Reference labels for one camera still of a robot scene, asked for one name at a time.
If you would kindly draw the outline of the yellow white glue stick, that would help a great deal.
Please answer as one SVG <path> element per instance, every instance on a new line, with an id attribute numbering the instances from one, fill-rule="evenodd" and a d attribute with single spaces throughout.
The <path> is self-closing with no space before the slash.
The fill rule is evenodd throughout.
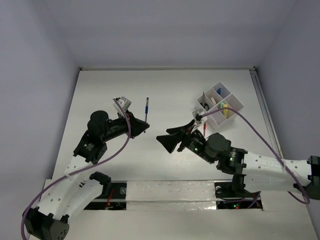
<path id="1" fill-rule="evenodd" d="M 227 105 L 227 104 L 224 104 L 223 105 L 223 115 L 224 115 L 224 117 L 226 118 L 226 119 L 228 119 L 229 118 L 229 110 L 228 109 L 226 109 L 226 108 L 228 108 L 229 106 Z"/>

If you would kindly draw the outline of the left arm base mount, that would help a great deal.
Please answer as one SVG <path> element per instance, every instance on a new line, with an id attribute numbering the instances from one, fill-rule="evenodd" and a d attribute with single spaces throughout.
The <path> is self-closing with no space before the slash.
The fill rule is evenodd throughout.
<path id="1" fill-rule="evenodd" d="M 89 179 L 98 181 L 99 184 L 102 185 L 102 191 L 84 210 L 122 211 L 127 209 L 126 181 L 112 181 L 111 177 L 98 171 L 92 173 Z"/>

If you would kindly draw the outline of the grey white eraser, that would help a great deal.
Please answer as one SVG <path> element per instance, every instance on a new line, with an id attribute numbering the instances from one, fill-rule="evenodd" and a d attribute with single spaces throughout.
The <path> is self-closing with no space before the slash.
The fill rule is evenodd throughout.
<path id="1" fill-rule="evenodd" d="M 212 103 L 213 103 L 214 105 L 216 105 L 216 104 L 217 104 L 217 102 L 216 102 L 216 100 L 215 100 L 215 98 L 214 98 L 214 97 L 211 97 L 211 98 L 210 98 L 210 100 L 212 101 Z"/>

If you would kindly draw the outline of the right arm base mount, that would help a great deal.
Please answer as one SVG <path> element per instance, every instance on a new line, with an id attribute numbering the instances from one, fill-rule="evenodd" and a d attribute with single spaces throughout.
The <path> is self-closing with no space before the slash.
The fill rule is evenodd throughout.
<path id="1" fill-rule="evenodd" d="M 263 209 L 261 193 L 244 189 L 241 178 L 214 182 L 216 208 L 218 210 Z"/>

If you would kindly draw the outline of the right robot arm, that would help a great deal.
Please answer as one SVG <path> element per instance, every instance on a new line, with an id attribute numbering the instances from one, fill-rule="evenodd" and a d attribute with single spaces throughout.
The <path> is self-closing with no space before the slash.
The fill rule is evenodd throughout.
<path id="1" fill-rule="evenodd" d="M 220 133 L 208 137 L 194 129 L 190 122 L 184 126 L 168 128 L 166 135 L 156 140 L 169 152 L 188 149 L 209 164 L 232 176 L 230 190 L 235 196 L 260 191 L 302 193 L 306 198 L 320 198 L 320 158 L 310 156 L 304 160 L 267 157 L 232 146 Z"/>

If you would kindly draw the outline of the black handled scissors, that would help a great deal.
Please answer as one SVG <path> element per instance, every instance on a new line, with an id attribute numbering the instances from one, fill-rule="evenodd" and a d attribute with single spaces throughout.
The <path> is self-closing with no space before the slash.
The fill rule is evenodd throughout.
<path id="1" fill-rule="evenodd" d="M 205 96 L 205 92 L 202 92 L 202 97 L 201 97 L 201 105 L 204 108 L 205 111 L 209 110 L 209 105 L 206 102 L 206 96 Z"/>

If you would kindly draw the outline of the blue pen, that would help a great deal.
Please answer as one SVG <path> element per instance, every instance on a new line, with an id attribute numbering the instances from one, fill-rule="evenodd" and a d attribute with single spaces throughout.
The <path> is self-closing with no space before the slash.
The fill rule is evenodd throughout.
<path id="1" fill-rule="evenodd" d="M 148 112 L 149 112 L 149 97 L 146 97 L 145 111 L 144 111 L 144 114 L 145 114 L 144 121 L 145 121 L 145 123 L 147 123 L 147 120 L 148 120 Z"/>

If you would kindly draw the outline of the red pen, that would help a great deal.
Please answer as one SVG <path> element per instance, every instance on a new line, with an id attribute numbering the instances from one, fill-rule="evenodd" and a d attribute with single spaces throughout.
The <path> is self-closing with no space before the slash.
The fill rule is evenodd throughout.
<path id="1" fill-rule="evenodd" d="M 206 136 L 206 130 L 207 130 L 207 124 L 204 123 L 204 124 L 203 124 L 203 136 L 204 136 L 204 137 Z"/>

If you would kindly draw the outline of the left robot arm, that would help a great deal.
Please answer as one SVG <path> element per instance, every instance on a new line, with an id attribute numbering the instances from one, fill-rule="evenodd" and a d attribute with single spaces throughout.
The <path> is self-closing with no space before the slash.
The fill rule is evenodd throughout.
<path id="1" fill-rule="evenodd" d="M 75 216 L 93 199 L 110 195 L 111 178 L 99 171 L 90 172 L 104 163 L 107 142 L 121 135 L 133 139 L 149 127 L 129 110 L 119 110 L 116 119 L 110 119 L 103 110 L 93 112 L 62 177 L 44 188 L 24 210 L 21 237 L 30 234 L 39 240 L 65 239 Z"/>

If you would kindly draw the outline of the clear blue spray bottle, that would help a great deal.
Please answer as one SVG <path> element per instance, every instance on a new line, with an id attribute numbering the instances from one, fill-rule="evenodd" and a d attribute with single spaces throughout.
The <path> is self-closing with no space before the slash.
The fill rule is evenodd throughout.
<path id="1" fill-rule="evenodd" d="M 218 93 L 219 95 L 221 95 L 221 93 L 222 93 L 222 87 L 221 87 L 221 86 L 217 89 L 217 93 Z"/>

